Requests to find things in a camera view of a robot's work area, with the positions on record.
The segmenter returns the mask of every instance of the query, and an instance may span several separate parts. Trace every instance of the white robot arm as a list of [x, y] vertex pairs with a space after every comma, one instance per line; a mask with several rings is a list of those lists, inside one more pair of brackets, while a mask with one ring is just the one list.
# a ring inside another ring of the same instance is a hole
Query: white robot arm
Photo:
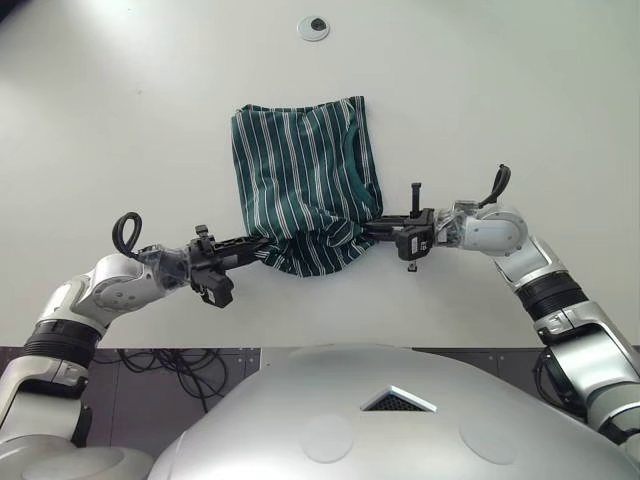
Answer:
[[[366, 231], [375, 239], [394, 241], [400, 258], [410, 262], [426, 256], [434, 246], [490, 256], [547, 346], [543, 362], [563, 401], [562, 408], [584, 414], [591, 428], [626, 447], [640, 463], [636, 451], [640, 444], [640, 358], [553, 251], [529, 235], [518, 212], [496, 203], [508, 181], [508, 169], [501, 171], [502, 177], [496, 178], [494, 192], [485, 201], [456, 202], [449, 209], [421, 210], [416, 184], [410, 215], [383, 217], [368, 224]], [[125, 242], [122, 230], [127, 220], [133, 220], [135, 228]], [[93, 464], [111, 462], [111, 477], [100, 478], [144, 478], [151, 460], [142, 454], [116, 449], [115, 459], [113, 449], [75, 450], [73, 446], [81, 446], [86, 437], [86, 409], [79, 397], [97, 342], [119, 315], [187, 284], [204, 301], [225, 306], [233, 287], [226, 270], [254, 261], [255, 250], [265, 243], [255, 238], [216, 243], [205, 227], [198, 227], [198, 238], [183, 249], [152, 246], [133, 253], [139, 230], [135, 214], [127, 214], [116, 224], [114, 243], [121, 254], [105, 257], [90, 273], [54, 293], [23, 356], [0, 379], [3, 478], [22, 478], [25, 468], [45, 471], [52, 468], [50, 462], [73, 462], [69, 456], [83, 451], [92, 455]], [[415, 263], [409, 270], [415, 270]], [[28, 478], [48, 477], [30, 474]]]
[[[134, 222], [134, 232], [125, 242], [122, 232], [129, 220]], [[96, 472], [108, 470], [111, 475], [95, 478], [146, 478], [152, 460], [145, 454], [112, 448], [76, 450], [85, 446], [91, 425], [91, 410], [81, 403], [80, 396], [88, 383], [87, 368], [98, 342], [117, 317], [185, 285], [206, 303], [226, 306], [233, 288], [226, 271], [255, 261], [253, 252], [265, 243], [249, 237], [218, 243], [205, 226], [198, 226], [198, 237], [182, 249], [153, 245], [134, 253], [141, 225], [135, 213], [116, 223], [113, 239], [121, 253], [102, 258], [92, 271], [72, 278], [54, 292], [21, 356], [0, 378], [3, 479], [35, 480], [41, 478], [38, 472], [43, 472], [42, 479], [49, 480], [47, 472], [58, 463], [76, 462], [89, 465], [79, 467], [82, 472], [95, 466]], [[73, 474], [67, 467], [65, 472]], [[78, 473], [61, 478], [94, 477]]]
[[547, 347], [536, 368], [536, 383], [546, 368], [563, 402], [559, 407], [586, 418], [592, 429], [625, 445], [640, 463], [640, 355], [598, 303], [587, 298], [553, 250], [529, 235], [518, 211], [496, 203], [509, 177], [510, 170], [501, 165], [485, 200], [457, 201], [440, 210], [421, 210], [420, 184], [413, 184], [410, 215], [382, 217], [368, 224], [368, 231], [374, 238], [394, 241], [400, 258], [412, 262], [409, 271], [432, 247], [491, 257]]

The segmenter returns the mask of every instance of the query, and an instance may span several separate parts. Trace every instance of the white table surface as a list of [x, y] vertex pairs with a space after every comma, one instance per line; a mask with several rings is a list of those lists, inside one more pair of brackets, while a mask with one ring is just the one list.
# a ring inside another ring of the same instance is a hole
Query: white table surface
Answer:
[[[332, 27], [296, 35], [307, 15]], [[0, 24], [0, 343], [113, 251], [196, 224], [244, 234], [230, 117], [247, 103], [367, 101], [387, 214], [488, 193], [513, 169], [519, 208], [634, 343], [639, 330], [638, 3], [633, 0], [32, 1]], [[531, 320], [491, 262], [433, 251], [408, 274], [391, 246], [299, 280], [231, 272], [225, 310], [184, 290], [119, 319], [103, 346], [377, 342], [531, 347]]]

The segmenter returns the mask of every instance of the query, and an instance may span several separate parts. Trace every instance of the black clamp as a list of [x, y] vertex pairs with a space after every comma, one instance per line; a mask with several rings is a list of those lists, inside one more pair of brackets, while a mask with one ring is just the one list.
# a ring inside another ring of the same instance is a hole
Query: black clamp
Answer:
[[268, 240], [238, 237], [216, 242], [206, 225], [198, 225], [196, 234], [198, 238], [191, 240], [188, 246], [191, 288], [203, 302], [224, 308], [233, 301], [231, 290], [234, 286], [225, 272], [256, 261], [255, 252]]
[[395, 242], [398, 256], [412, 262], [408, 270], [417, 270], [415, 261], [425, 257], [435, 238], [435, 218], [433, 208], [420, 209], [420, 188], [422, 184], [411, 184], [411, 212], [409, 215], [382, 216], [364, 225], [365, 234], [373, 240]]

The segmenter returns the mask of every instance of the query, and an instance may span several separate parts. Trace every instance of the vent grille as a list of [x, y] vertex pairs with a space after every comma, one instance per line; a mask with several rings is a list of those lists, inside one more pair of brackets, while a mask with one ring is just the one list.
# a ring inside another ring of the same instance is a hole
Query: vent grille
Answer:
[[431, 412], [438, 409], [423, 398], [398, 387], [388, 386], [360, 407], [364, 412]]
[[396, 397], [393, 393], [388, 394], [386, 397], [381, 398], [369, 408], [367, 412], [423, 412], [421, 408], [416, 407], [414, 404], [407, 402], [406, 400]]

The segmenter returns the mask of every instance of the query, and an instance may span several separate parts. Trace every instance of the green shirt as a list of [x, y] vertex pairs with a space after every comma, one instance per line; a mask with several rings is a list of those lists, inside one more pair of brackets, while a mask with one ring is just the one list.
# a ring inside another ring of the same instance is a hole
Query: green shirt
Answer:
[[258, 257], [299, 276], [337, 272], [373, 241], [361, 225], [382, 214], [364, 98], [306, 108], [247, 105], [232, 119], [233, 160]]

